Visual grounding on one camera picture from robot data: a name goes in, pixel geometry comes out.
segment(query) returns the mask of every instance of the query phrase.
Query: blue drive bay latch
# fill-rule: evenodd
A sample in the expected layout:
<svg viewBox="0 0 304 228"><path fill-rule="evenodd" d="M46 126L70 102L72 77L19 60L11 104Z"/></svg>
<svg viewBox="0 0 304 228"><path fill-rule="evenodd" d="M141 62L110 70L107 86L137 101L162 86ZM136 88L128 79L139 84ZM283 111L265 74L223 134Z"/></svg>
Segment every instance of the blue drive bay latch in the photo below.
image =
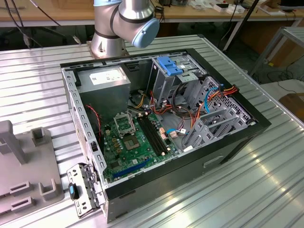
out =
<svg viewBox="0 0 304 228"><path fill-rule="evenodd" d="M183 71L179 69L169 57L158 57L157 60L162 68L167 71L169 76L180 75L183 73Z"/></svg>

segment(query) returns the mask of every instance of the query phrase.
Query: motherboard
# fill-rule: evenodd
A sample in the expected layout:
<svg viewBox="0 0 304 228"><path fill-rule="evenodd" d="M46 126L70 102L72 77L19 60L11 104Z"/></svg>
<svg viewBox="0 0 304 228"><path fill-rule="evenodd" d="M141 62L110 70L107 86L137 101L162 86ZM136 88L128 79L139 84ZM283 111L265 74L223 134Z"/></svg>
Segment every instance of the motherboard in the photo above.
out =
<svg viewBox="0 0 304 228"><path fill-rule="evenodd" d="M132 117L117 115L113 122L102 125L104 177L111 183L141 169L173 158L178 151L169 138L162 138L161 124L155 114Z"/></svg>

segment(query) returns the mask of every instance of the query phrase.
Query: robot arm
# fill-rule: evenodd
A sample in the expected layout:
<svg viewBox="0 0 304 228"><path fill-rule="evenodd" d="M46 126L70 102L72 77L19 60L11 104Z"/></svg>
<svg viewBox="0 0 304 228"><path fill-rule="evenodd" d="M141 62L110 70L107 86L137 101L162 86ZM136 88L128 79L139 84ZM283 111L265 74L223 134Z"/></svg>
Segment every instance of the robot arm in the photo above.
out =
<svg viewBox="0 0 304 228"><path fill-rule="evenodd" d="M145 48L157 35L159 22L150 0L95 0L94 9L91 50L98 58L121 56L122 39Z"/></svg>

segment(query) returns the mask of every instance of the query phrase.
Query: aluminum table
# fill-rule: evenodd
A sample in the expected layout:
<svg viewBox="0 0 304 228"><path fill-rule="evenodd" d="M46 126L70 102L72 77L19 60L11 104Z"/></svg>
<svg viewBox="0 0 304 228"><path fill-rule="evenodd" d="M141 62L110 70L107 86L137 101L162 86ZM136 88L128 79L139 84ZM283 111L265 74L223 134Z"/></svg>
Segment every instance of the aluminum table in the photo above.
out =
<svg viewBox="0 0 304 228"><path fill-rule="evenodd" d="M249 75L252 76L257 69L261 66L263 61L265 60L266 56L270 53L270 51L275 47L278 41L282 38L282 40L290 39L297 45L304 48L304 27L282 27L280 28L272 40L269 42L263 53L257 59L254 64L254 67L249 72Z"/></svg>
<svg viewBox="0 0 304 228"><path fill-rule="evenodd" d="M236 84L272 125L233 160L106 224L101 211L78 219L66 170L84 162L68 110L59 63L90 60L87 45L0 53L0 120L14 133L43 126L52 134L65 198L9 224L16 227L303 227L303 123L237 65L199 36L157 38L130 54L195 48Z"/></svg>

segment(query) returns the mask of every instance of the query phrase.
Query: blue pcie slot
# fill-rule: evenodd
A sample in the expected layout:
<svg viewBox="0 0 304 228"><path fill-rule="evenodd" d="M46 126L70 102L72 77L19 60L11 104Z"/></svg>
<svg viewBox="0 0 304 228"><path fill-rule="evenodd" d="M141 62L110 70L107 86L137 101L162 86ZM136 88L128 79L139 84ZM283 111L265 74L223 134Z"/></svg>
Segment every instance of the blue pcie slot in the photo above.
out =
<svg viewBox="0 0 304 228"><path fill-rule="evenodd" d="M126 174L128 174L128 173L130 173L130 172L133 172L134 170L137 170L137 169L140 169L140 168L142 168L142 167L145 167L146 164L147 164L147 162L148 162L149 160L150 160L150 159L148 159L148 160L146 160L146 161L144 161L144 162L142 162L142 163L140 163L140 164L137 164L137 165L135 165L135 166L132 166L132 167L126 169L126 170L123 170L123 171L120 171L120 172L118 172L118 173L115 173L115 174L113 174L113 178L115 178L115 177L121 177L121 176L126 175Z"/></svg>

